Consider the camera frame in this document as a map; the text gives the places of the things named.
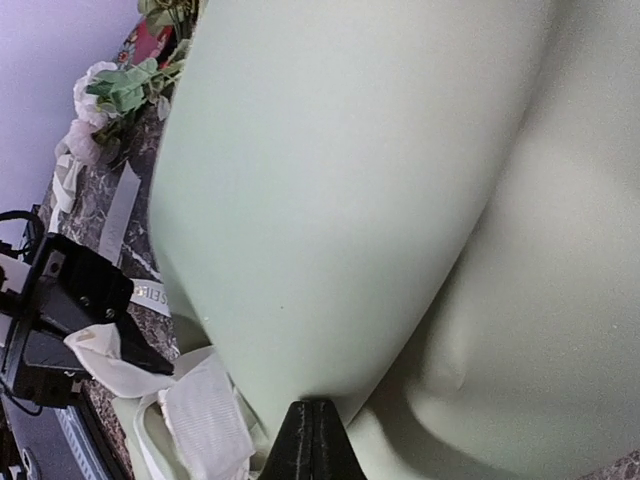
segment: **white cloth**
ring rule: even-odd
[[[179,357],[169,377],[122,361],[120,336],[114,324],[75,332],[65,344],[116,396],[139,399],[133,432],[151,478],[249,478],[253,444],[231,382],[213,347]]]

